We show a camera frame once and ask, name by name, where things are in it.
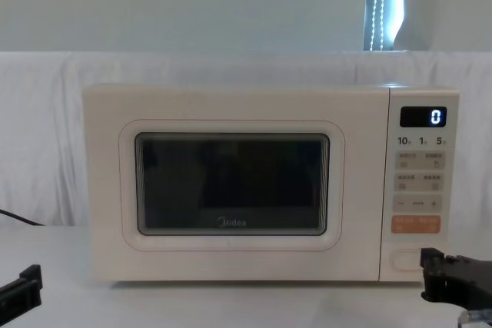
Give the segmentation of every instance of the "window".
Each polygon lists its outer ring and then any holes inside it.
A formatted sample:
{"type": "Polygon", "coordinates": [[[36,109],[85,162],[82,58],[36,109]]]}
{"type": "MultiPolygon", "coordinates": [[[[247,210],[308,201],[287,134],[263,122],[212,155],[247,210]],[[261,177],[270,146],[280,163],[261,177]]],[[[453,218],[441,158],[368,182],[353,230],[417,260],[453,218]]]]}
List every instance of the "window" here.
{"type": "Polygon", "coordinates": [[[393,50],[404,19],[404,0],[366,0],[364,50],[393,50]]]}

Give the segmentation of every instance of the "orange start button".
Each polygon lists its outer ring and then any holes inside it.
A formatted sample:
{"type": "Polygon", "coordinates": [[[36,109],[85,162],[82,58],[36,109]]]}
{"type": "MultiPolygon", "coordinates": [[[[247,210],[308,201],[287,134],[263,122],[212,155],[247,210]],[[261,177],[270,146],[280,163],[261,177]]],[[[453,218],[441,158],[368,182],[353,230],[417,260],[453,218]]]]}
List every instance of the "orange start button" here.
{"type": "Polygon", "coordinates": [[[394,234],[438,234],[439,231],[438,215],[395,215],[391,219],[394,234]]]}

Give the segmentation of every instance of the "button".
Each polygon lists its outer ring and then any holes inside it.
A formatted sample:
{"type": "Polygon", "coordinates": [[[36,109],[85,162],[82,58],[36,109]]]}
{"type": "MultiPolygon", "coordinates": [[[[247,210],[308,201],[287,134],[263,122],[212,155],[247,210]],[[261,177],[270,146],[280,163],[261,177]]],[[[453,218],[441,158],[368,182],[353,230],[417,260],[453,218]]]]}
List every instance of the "button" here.
{"type": "Polygon", "coordinates": [[[390,266],[395,272],[418,272],[420,264],[420,249],[395,250],[390,255],[390,266]]]}
{"type": "Polygon", "coordinates": [[[391,232],[394,234],[438,234],[438,215],[395,215],[391,218],[391,232]]]}
{"type": "Polygon", "coordinates": [[[444,169],[446,153],[444,151],[398,151],[396,169],[444,169]]]}
{"type": "Polygon", "coordinates": [[[397,213],[439,213],[442,209],[441,195],[393,196],[393,211],[397,213]]]}
{"type": "Polygon", "coordinates": [[[394,175],[396,191],[441,191],[444,184],[442,173],[399,173],[394,175]]]}

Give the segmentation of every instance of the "wall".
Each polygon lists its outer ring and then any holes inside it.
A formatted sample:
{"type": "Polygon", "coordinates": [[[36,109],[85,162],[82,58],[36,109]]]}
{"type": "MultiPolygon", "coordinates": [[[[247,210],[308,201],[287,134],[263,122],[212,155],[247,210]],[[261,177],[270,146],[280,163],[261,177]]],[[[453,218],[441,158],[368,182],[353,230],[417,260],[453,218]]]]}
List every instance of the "wall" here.
{"type": "Polygon", "coordinates": [[[395,49],[491,51],[492,0],[405,0],[395,49]]]}
{"type": "Polygon", "coordinates": [[[1,51],[360,51],[365,0],[0,0],[1,51]]]}

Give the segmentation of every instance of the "black clamp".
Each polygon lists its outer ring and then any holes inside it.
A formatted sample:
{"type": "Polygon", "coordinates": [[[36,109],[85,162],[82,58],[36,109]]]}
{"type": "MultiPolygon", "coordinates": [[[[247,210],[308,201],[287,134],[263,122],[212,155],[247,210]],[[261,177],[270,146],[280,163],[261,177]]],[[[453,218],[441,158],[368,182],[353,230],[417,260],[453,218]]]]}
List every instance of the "black clamp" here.
{"type": "Polygon", "coordinates": [[[466,310],[492,309],[492,261],[452,257],[422,249],[425,291],[433,303],[452,303],[466,310]]]}
{"type": "Polygon", "coordinates": [[[0,287],[0,326],[41,305],[41,267],[31,265],[18,280],[0,287]]]}

